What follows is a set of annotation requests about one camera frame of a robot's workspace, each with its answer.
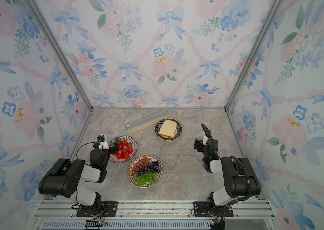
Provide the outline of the dark blue yellow-rimmed plate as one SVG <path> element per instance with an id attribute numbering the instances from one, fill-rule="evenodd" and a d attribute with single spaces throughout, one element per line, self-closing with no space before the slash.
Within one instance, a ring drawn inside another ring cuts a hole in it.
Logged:
<path id="1" fill-rule="evenodd" d="M 156 136 L 165 141 L 178 139 L 183 133 L 181 123 L 172 118 L 164 118 L 158 121 L 154 127 Z"/>

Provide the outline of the cream plastic wrap dispenser box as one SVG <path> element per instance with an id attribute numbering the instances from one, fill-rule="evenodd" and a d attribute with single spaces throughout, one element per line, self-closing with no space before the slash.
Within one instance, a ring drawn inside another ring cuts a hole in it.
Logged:
<path id="1" fill-rule="evenodd" d="M 148 117 L 139 119 L 125 125 L 125 130 L 128 134 L 132 134 L 151 126 L 155 126 L 160 120 L 167 118 L 170 115 L 170 111 L 159 112 Z"/>

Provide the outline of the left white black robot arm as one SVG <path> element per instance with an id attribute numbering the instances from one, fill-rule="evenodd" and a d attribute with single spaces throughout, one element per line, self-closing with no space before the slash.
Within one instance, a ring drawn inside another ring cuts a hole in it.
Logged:
<path id="1" fill-rule="evenodd" d="M 107 175 L 107 165 L 111 155 L 120 151 L 118 138 L 109 145 L 105 135 L 97 137 L 90 153 L 90 164 L 85 160 L 61 158 L 39 183 L 39 193 L 52 197 L 61 196 L 73 201 L 72 209 L 78 217 L 100 217 L 103 214 L 115 215 L 117 202 L 104 203 L 101 195 L 86 189 L 81 181 L 102 183 Z"/>

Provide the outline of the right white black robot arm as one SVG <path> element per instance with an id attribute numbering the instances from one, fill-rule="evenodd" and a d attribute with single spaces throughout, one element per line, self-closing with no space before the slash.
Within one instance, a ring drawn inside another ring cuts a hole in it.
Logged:
<path id="1" fill-rule="evenodd" d="M 220 174 L 223 186 L 209 194 L 206 205 L 196 208 L 204 215 L 224 217 L 232 205 L 261 193 L 260 182 L 248 158 L 218 156 L 218 142 L 204 136 L 194 140 L 194 149 L 203 153 L 203 167 L 208 173 Z"/>

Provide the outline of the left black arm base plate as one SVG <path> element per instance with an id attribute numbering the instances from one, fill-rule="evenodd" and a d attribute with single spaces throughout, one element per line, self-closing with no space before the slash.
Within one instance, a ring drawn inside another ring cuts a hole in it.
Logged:
<path id="1" fill-rule="evenodd" d="M 77 208 L 77 217 L 115 217 L 118 209 L 116 201 L 95 202 L 93 206 L 80 205 Z"/>

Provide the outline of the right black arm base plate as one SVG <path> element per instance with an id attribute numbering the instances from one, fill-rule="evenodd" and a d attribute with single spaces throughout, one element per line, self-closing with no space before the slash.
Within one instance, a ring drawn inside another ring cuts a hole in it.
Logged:
<path id="1" fill-rule="evenodd" d="M 195 217 L 218 217 L 223 215 L 224 218 L 233 217 L 233 210 L 227 206 L 208 205 L 207 201 L 193 202 L 193 212 Z"/>

